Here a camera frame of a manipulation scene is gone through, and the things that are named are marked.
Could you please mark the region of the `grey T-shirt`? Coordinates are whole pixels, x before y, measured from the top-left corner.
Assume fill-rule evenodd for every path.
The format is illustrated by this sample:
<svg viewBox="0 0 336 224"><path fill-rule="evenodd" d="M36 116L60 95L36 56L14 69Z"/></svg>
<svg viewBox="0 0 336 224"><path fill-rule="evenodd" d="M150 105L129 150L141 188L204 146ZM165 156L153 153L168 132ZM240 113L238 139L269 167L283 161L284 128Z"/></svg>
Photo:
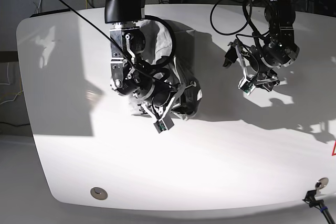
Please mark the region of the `grey T-shirt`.
<svg viewBox="0 0 336 224"><path fill-rule="evenodd" d="M143 68L149 75L166 82L169 87L179 83L197 83L197 110L202 99L199 81L194 77L192 65L187 63L193 59L193 51L182 52L177 47L176 37L182 38L182 45L186 45L186 38L193 36L193 31L175 33L169 23L155 20L153 16L140 21L140 31L146 39L145 51L138 62L138 68ZM131 115L138 115L138 90L128 96Z"/></svg>

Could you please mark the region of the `silver disc near left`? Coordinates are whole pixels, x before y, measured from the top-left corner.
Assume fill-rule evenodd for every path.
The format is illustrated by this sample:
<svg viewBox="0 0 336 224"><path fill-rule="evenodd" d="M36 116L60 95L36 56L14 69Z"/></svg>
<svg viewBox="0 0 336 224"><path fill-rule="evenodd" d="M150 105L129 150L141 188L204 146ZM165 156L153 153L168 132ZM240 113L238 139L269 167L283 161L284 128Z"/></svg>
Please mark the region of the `silver disc near left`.
<svg viewBox="0 0 336 224"><path fill-rule="evenodd" d="M90 194L94 199L97 200L106 200L108 198L108 193L100 187L91 188Z"/></svg>

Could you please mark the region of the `silver disc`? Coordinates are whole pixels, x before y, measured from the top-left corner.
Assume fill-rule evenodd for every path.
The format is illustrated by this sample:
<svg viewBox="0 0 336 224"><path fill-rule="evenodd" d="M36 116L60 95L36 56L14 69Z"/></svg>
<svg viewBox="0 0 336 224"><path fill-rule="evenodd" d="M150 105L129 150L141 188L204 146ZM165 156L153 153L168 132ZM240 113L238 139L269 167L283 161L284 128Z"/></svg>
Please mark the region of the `silver disc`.
<svg viewBox="0 0 336 224"><path fill-rule="evenodd" d="M329 179L327 177L323 177L316 182L315 189L316 190L321 190L321 189L325 188L328 183L329 183Z"/></svg>
<svg viewBox="0 0 336 224"><path fill-rule="evenodd" d="M94 199L97 200L106 200L108 198L108 193L100 187L91 188L90 194Z"/></svg>

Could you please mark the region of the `red warning sticker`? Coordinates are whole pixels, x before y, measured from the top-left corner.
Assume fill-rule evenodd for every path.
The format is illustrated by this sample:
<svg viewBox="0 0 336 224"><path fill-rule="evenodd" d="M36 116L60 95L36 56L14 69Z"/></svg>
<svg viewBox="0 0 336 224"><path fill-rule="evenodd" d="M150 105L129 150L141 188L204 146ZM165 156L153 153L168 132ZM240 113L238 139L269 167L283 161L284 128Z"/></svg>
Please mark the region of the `red warning sticker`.
<svg viewBox="0 0 336 224"><path fill-rule="evenodd" d="M334 146L333 146L332 156L336 156L336 141L335 141Z"/></svg>

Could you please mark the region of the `silver disc near right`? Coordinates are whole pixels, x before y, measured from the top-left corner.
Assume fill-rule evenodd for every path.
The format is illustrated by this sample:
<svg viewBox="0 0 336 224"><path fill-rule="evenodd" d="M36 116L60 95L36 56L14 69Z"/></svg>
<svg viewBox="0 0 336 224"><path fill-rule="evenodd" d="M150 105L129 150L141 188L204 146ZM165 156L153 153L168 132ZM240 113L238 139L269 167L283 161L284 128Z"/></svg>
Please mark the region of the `silver disc near right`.
<svg viewBox="0 0 336 224"><path fill-rule="evenodd" d="M327 177L323 177L316 182L315 189L316 190L321 190L321 189L325 188L328 183L329 183L329 179Z"/></svg>

